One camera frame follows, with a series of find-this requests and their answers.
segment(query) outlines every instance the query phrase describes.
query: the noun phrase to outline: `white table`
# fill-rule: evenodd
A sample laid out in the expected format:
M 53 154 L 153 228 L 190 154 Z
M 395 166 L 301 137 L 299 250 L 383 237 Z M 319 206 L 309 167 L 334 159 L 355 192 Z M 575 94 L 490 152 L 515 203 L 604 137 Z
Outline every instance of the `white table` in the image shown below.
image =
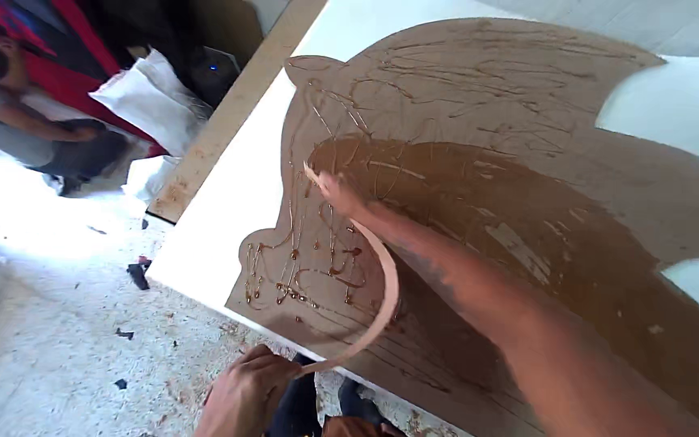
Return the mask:
M 330 0 L 294 55 L 347 61 L 398 30 L 481 16 L 523 18 L 473 0 Z M 665 59 L 668 65 L 635 74 L 614 91 L 599 115 L 598 127 L 699 155 L 699 58 Z M 225 308 L 241 271 L 239 244 L 277 221 L 282 198 L 280 135 L 294 91 L 280 71 L 180 218 L 148 276 L 316 358 Z M 256 163 L 255 177 L 241 170 L 250 162 Z M 246 185 L 245 190 L 238 189 L 240 184 Z M 260 194 L 254 214 L 245 196 L 250 191 Z M 665 274 L 699 302 L 699 261 L 681 263 Z

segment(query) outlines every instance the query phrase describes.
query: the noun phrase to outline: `floor debris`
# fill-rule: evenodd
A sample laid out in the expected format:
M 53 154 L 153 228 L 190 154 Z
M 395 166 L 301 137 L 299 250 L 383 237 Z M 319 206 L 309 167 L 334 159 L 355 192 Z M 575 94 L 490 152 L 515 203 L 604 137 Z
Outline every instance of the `floor debris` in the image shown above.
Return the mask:
M 91 229 L 95 233 L 100 233 L 102 235 L 106 235 L 106 232 L 102 231 L 101 229 L 96 229 L 92 225 L 86 225 L 85 227 L 87 227 L 88 229 Z
M 133 283 L 136 284 L 140 290 L 150 289 L 148 280 L 144 278 L 144 273 L 150 267 L 150 263 L 152 263 L 152 261 L 150 261 L 147 257 L 140 256 L 137 263 L 128 264 L 128 268 L 126 269 L 126 272 L 131 275 Z
M 117 331 L 115 331 L 115 335 L 117 335 L 118 337 L 125 337 L 129 340 L 133 340 L 133 331 L 123 332 L 120 328 L 117 328 Z

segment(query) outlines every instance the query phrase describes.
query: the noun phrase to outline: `fingers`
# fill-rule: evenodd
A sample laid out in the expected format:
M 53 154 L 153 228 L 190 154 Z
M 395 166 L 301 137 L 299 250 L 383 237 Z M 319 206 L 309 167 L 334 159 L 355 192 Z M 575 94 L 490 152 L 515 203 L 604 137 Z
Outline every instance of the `fingers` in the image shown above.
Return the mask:
M 282 399 L 282 396 L 285 394 L 286 390 L 287 384 L 279 384 L 271 390 L 269 399 L 266 401 L 266 410 L 264 410 L 265 416 L 263 420 L 266 423 L 266 428 L 271 425 L 271 419 L 274 416 L 274 412 L 277 410 L 277 407 L 280 405 L 280 399 Z
M 251 362 L 257 357 L 262 357 L 264 355 L 272 355 L 271 349 L 266 344 L 258 344 L 256 347 L 249 349 L 241 357 L 236 359 L 231 366 L 238 366 L 244 363 Z
M 273 361 L 255 371 L 256 380 L 267 392 L 275 386 L 286 385 L 301 371 L 300 364 L 293 363 L 285 357 L 279 358 L 279 360 Z
M 322 195 L 324 197 L 330 197 L 332 193 L 337 192 L 339 188 L 339 181 L 336 179 L 336 176 L 330 174 L 326 170 L 320 173 L 318 179 L 318 186 L 320 187 L 320 191 L 322 191 Z

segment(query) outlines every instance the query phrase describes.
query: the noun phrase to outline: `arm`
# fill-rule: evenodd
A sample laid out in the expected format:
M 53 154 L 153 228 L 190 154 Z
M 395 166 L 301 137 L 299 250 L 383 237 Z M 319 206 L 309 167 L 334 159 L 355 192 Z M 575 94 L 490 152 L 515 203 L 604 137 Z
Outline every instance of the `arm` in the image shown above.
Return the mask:
M 554 435 L 699 435 L 699 421 L 608 349 L 579 317 L 484 257 L 323 173 L 333 207 L 365 225 L 503 353 Z
M 90 127 L 67 131 L 49 121 L 32 117 L 24 110 L 11 104 L 0 105 L 0 122 L 50 141 L 82 142 L 90 141 L 96 136 L 96 131 Z
M 29 76 L 25 71 L 20 46 L 7 37 L 0 38 L 0 52 L 7 57 L 7 73 L 0 78 L 0 86 L 13 95 L 23 94 L 29 87 Z
M 300 371 L 264 344 L 250 349 L 212 382 L 193 437 L 261 437 Z

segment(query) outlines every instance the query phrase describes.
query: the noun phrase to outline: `person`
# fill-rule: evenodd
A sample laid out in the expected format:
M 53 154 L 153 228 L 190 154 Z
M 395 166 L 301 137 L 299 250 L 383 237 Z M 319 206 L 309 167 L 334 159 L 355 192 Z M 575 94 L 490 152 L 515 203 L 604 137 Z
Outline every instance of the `person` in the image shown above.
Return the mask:
M 92 119 L 53 122 L 21 104 L 28 77 L 18 45 L 0 38 L 6 69 L 0 69 L 0 150 L 47 180 L 63 179 L 65 195 L 101 174 L 125 152 L 125 137 Z
M 383 203 L 365 202 L 343 176 L 323 172 L 318 178 L 334 211 L 392 246 L 457 314 L 498 346 L 545 432 L 699 435 L 699 420 L 613 355 L 605 340 L 562 304 Z M 299 369 L 270 351 L 253 349 L 214 382 L 195 436 L 260 436 Z

